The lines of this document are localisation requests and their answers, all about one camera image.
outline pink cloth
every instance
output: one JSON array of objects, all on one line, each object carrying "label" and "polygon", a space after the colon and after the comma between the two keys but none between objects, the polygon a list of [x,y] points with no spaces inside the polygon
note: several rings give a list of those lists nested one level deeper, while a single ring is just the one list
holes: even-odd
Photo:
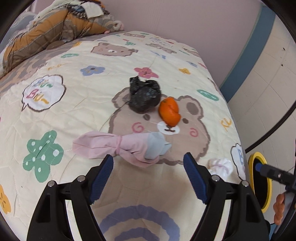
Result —
[{"label": "pink cloth", "polygon": [[110,133],[91,131],[73,141],[73,152],[89,158],[104,158],[107,154],[120,155],[129,163],[138,167],[148,167],[159,161],[145,159],[148,149],[149,133],[134,133],[116,136]]}]

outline yellow trash can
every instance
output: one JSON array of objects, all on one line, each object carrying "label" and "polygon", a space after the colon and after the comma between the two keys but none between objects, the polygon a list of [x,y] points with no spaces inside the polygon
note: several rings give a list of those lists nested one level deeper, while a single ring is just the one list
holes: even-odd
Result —
[{"label": "yellow trash can", "polygon": [[265,213],[271,201],[272,182],[270,178],[262,177],[260,173],[256,171],[255,166],[257,163],[267,164],[264,156],[260,152],[255,152],[250,156],[248,166],[251,188],[260,204],[262,213]]}]

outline pink wall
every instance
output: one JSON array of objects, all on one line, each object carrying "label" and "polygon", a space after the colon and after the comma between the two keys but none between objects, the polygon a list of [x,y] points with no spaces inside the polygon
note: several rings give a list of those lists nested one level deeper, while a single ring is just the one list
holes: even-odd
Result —
[{"label": "pink wall", "polygon": [[[36,0],[38,13],[53,0]],[[102,0],[126,30],[141,30],[197,49],[220,85],[244,48],[261,9],[258,0]]]}]

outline metal screw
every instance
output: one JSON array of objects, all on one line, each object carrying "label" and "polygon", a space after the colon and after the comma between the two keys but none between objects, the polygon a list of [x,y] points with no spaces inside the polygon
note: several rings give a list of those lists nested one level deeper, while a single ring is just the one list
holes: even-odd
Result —
[{"label": "metal screw", "polygon": [[220,177],[218,175],[213,175],[212,176],[212,180],[215,181],[215,182],[217,182],[217,181],[220,180]]},{"label": "metal screw", "polygon": [[49,187],[53,187],[54,186],[54,181],[49,181],[47,184]]},{"label": "metal screw", "polygon": [[85,176],[81,175],[77,178],[77,181],[83,182],[85,180]]},{"label": "metal screw", "polygon": [[247,187],[247,186],[249,185],[249,183],[248,183],[247,181],[242,181],[242,185],[243,185],[244,187]]}]

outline crumpled black bag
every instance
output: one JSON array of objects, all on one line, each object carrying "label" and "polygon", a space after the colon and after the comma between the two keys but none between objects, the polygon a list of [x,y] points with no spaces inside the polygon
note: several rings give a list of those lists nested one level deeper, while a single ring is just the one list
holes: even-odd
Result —
[{"label": "crumpled black bag", "polygon": [[131,110],[136,113],[145,113],[148,109],[157,106],[160,102],[160,86],[155,80],[141,81],[139,77],[130,78]]}]

